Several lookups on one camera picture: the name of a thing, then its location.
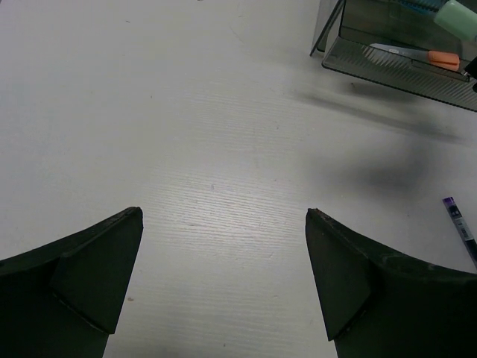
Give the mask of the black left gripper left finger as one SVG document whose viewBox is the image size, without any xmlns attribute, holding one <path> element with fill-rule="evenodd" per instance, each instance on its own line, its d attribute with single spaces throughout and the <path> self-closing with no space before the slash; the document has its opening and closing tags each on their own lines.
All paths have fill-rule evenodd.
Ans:
<svg viewBox="0 0 477 358">
<path fill-rule="evenodd" d="M 102 357 L 116 331 L 143 232 L 128 207 L 1 261 L 2 357 Z"/>
</svg>

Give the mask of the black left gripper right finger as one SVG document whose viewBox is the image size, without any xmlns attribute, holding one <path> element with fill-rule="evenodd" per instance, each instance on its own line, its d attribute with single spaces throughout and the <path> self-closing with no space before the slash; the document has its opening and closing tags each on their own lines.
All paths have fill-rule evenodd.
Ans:
<svg viewBox="0 0 477 358">
<path fill-rule="evenodd" d="M 410 257 L 318 209 L 306 244 L 339 357 L 474 357 L 476 276 Z"/>
</svg>

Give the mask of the orange highlighter marker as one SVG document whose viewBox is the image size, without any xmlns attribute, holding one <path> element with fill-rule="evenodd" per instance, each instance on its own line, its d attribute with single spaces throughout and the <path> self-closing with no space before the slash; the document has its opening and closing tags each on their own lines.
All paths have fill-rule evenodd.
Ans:
<svg viewBox="0 0 477 358">
<path fill-rule="evenodd" d="M 457 72 L 460 68 L 460 57 L 454 53 L 403 48 L 381 43 L 370 44 L 370 47 L 387 53 L 407 57 L 412 60 L 429 63 L 433 66 L 448 69 L 454 72 Z"/>
</svg>

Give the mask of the clear acrylic drawer organizer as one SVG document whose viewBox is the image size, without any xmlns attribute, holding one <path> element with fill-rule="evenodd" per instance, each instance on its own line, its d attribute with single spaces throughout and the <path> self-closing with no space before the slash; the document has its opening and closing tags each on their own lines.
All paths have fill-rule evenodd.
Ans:
<svg viewBox="0 0 477 358">
<path fill-rule="evenodd" d="M 475 1 L 320 1 L 324 68 L 476 111 Z"/>
</svg>

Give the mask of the green highlighter marker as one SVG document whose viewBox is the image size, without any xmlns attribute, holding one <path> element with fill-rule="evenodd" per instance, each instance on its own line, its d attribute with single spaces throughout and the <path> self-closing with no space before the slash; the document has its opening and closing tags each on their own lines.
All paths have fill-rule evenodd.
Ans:
<svg viewBox="0 0 477 358">
<path fill-rule="evenodd" d="M 450 0 L 436 13 L 434 23 L 460 40 L 476 42 L 476 18 L 476 12 Z"/>
</svg>

